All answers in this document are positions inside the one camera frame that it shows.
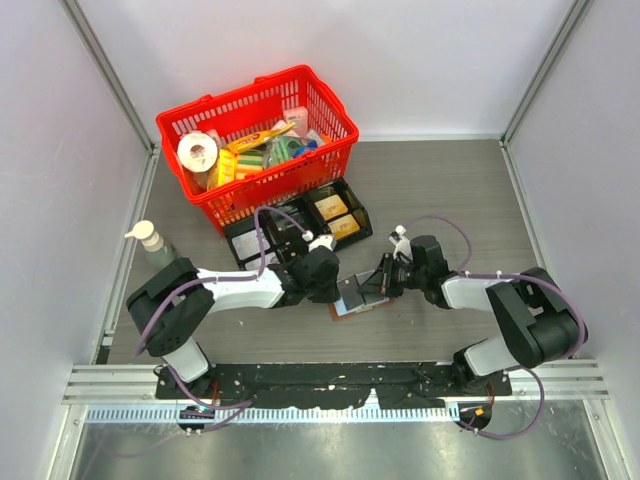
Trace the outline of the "black VIP card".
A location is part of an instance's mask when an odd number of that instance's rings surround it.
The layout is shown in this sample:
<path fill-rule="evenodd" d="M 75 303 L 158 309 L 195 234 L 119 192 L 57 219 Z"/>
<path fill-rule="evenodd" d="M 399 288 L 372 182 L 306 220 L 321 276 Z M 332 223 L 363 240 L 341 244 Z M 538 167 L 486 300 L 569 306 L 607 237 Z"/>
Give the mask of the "black VIP card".
<path fill-rule="evenodd" d="M 358 292 L 359 281 L 356 275 L 339 281 L 337 286 L 340 298 L 335 309 L 339 316 L 356 313 L 372 306 L 372 301 Z"/>

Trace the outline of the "brown leather card holder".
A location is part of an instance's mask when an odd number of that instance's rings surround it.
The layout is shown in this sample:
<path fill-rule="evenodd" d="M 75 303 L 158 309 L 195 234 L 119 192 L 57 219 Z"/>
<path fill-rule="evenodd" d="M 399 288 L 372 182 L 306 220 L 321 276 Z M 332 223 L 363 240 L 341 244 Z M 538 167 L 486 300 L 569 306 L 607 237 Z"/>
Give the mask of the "brown leather card holder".
<path fill-rule="evenodd" d="M 340 298 L 329 305 L 329 312 L 333 321 L 344 320 L 393 302 L 392 299 L 379 293 L 362 294 L 358 291 L 358 288 L 373 273 L 373 270 L 369 270 L 345 277 L 337 282 Z"/>

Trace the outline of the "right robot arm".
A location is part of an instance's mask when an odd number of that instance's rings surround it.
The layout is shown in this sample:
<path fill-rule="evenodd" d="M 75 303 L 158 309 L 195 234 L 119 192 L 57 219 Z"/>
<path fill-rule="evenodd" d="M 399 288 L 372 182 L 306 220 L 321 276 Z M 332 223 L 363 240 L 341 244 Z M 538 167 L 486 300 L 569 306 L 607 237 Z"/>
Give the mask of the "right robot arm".
<path fill-rule="evenodd" d="M 427 302 L 445 310 L 470 309 L 494 315 L 499 334 L 453 355 L 451 380 L 472 395 L 488 377 L 509 369 L 533 369 L 573 355 L 588 339 L 577 309 L 548 272 L 535 267 L 519 274 L 472 274 L 449 268 L 432 235 L 412 240 L 394 233 L 392 253 L 359 286 L 360 294 L 395 299 L 419 290 Z"/>

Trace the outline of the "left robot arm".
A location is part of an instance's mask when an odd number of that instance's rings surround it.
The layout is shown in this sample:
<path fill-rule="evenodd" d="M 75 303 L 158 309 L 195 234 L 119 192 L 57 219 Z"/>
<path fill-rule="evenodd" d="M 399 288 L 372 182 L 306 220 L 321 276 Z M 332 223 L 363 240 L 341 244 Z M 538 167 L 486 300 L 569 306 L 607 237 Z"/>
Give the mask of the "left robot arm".
<path fill-rule="evenodd" d="M 135 353 L 162 359 L 178 389 L 202 398 L 212 390 L 213 366 L 193 334 L 206 316 L 296 306 L 303 300 L 330 304 L 339 298 L 338 273 L 337 255 L 324 246 L 260 273 L 213 272 L 178 258 L 126 300 L 140 332 Z"/>

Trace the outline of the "white card lower slot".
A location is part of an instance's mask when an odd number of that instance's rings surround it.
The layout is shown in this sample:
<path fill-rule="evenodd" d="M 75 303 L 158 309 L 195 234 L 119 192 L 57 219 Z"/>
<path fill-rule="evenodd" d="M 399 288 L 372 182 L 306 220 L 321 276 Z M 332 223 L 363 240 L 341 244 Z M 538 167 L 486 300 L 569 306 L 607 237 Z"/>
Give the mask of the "white card lower slot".
<path fill-rule="evenodd" d="M 245 264 L 247 270 L 258 270 L 260 268 L 262 259 L 258 256 L 256 259 L 251 260 Z M 269 252 L 265 254 L 265 265 L 279 264 L 280 259 L 276 252 Z"/>

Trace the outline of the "white card slot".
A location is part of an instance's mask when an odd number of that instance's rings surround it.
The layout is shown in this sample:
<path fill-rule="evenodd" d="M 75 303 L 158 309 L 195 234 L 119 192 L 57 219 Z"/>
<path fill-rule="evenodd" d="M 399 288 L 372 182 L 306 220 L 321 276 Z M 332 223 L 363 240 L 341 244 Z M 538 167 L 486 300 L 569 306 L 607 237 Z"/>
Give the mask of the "white card slot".
<path fill-rule="evenodd" d="M 258 256 L 256 259 L 251 260 L 245 264 L 247 270 L 258 270 L 260 268 L 262 259 Z M 280 259 L 276 252 L 269 252 L 265 254 L 265 265 L 279 264 Z"/>
<path fill-rule="evenodd" d="M 233 237 L 231 245 L 239 260 L 249 259 L 258 255 L 260 250 L 267 251 L 270 248 L 269 240 L 261 228 Z"/>

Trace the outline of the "gold card lower slot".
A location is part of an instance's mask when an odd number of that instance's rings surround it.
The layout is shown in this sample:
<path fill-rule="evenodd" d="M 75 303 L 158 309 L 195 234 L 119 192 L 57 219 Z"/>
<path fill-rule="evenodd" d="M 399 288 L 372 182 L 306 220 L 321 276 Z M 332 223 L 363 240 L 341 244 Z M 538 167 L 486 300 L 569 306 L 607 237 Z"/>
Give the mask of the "gold card lower slot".
<path fill-rule="evenodd" d="M 327 224 L 336 240 L 341 240 L 361 229 L 360 224 L 352 214 L 346 214 Z"/>

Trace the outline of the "gold card slot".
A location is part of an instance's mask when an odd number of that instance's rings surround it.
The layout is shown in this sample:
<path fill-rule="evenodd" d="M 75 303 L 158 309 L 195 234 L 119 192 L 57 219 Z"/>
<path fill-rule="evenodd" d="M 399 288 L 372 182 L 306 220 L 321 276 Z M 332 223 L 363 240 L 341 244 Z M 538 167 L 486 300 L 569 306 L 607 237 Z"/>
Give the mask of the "gold card slot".
<path fill-rule="evenodd" d="M 327 224 L 336 240 L 341 240 L 361 229 L 360 224 L 352 214 L 346 214 Z"/>
<path fill-rule="evenodd" d="M 338 194 L 315 201 L 314 205 L 325 221 L 329 221 L 348 212 L 347 205 Z"/>

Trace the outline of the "black card organizer tray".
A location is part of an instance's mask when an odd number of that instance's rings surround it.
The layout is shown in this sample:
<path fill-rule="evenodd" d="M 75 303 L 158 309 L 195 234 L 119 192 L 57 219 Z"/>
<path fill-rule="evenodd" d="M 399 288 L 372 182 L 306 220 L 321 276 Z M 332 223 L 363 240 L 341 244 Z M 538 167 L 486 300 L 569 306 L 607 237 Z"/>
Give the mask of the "black card organizer tray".
<path fill-rule="evenodd" d="M 261 264 L 265 264 L 265 254 L 269 252 L 276 252 L 280 263 L 285 263 L 306 253 L 307 245 L 302 239 L 302 234 L 306 230 L 312 231 L 316 236 L 331 233 L 327 224 L 338 218 L 325 221 L 315 207 L 314 202 L 334 194 L 338 194 L 347 205 L 348 212 L 346 214 L 352 214 L 361 226 L 358 232 L 341 240 L 336 240 L 335 249 L 339 251 L 370 237 L 373 234 L 373 229 L 369 214 L 346 180 L 340 177 L 328 184 L 278 204 L 276 206 L 277 212 L 263 210 L 257 218 L 248 217 L 226 226 L 223 229 L 224 237 L 238 267 L 242 270 L 247 270 L 245 264 L 258 256 L 262 259 Z M 231 245 L 231 239 L 259 228 L 264 231 L 269 240 L 270 248 L 267 251 L 260 250 L 258 255 L 249 259 L 239 260 Z"/>

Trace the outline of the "gold card upper slot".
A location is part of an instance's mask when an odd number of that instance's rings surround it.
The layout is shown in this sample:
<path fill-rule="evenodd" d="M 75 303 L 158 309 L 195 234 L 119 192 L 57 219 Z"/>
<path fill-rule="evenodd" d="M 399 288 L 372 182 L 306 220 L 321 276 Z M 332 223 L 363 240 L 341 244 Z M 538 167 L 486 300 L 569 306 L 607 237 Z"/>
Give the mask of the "gold card upper slot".
<path fill-rule="evenodd" d="M 348 212 L 347 205 L 338 194 L 315 201 L 314 205 L 325 221 L 329 221 Z"/>

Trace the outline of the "white card upper slot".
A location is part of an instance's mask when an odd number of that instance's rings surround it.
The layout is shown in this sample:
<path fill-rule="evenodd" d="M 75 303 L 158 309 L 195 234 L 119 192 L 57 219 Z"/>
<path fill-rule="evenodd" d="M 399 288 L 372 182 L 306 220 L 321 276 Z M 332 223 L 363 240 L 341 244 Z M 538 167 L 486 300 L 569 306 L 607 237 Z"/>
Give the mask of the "white card upper slot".
<path fill-rule="evenodd" d="M 267 251 L 270 248 L 269 240 L 261 228 L 233 237 L 231 245 L 239 260 L 249 259 L 258 255 L 260 250 Z"/>

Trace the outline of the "green package in basket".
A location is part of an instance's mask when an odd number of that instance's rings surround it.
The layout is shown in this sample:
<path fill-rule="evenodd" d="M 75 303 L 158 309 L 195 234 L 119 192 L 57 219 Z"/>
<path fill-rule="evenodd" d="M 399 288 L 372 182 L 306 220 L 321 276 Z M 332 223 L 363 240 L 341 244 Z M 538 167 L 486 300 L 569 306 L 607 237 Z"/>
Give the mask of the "green package in basket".
<path fill-rule="evenodd" d="M 293 136 L 278 136 L 267 143 L 263 155 L 263 168 L 276 167 L 294 158 L 294 154 L 304 143 L 301 138 Z"/>

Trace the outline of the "yellow snack package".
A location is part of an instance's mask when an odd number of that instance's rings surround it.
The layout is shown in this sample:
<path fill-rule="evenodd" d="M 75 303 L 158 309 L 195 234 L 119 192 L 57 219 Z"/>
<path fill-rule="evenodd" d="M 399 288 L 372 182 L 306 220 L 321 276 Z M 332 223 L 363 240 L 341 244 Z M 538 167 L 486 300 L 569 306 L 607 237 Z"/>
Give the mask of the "yellow snack package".
<path fill-rule="evenodd" d="M 251 133 L 222 147 L 208 173 L 206 189 L 214 190 L 262 172 L 265 165 L 262 147 L 293 130 L 294 126 L 293 122 L 281 120 L 270 130 Z"/>

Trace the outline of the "red plastic shopping basket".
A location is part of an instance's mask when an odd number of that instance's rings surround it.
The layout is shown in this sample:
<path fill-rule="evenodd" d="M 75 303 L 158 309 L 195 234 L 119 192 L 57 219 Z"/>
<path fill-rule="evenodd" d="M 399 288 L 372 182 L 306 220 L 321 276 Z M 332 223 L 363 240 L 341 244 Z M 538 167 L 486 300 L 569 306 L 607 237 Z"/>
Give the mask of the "red plastic shopping basket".
<path fill-rule="evenodd" d="M 193 130 L 217 131 L 227 143 L 266 130 L 283 111 L 304 107 L 309 127 L 329 142 L 299 158 L 210 191 L 186 172 L 177 148 Z M 328 84 L 307 65 L 297 65 L 253 83 L 170 109 L 156 117 L 161 146 L 169 169 L 179 180 L 186 199 L 201 209 L 213 227 L 224 228 L 253 214 L 263 204 L 272 206 L 342 177 L 359 130 Z"/>

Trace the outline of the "green soap pump bottle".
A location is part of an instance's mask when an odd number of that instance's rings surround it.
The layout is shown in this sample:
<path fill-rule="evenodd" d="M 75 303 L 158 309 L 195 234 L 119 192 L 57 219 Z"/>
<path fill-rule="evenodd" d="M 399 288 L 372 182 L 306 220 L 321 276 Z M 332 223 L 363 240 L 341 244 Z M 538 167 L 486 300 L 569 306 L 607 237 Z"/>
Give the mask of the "green soap pump bottle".
<path fill-rule="evenodd" d="M 142 246 L 148 263 L 160 272 L 179 258 L 175 246 L 157 230 L 149 220 L 141 220 L 124 235 L 134 238 Z"/>

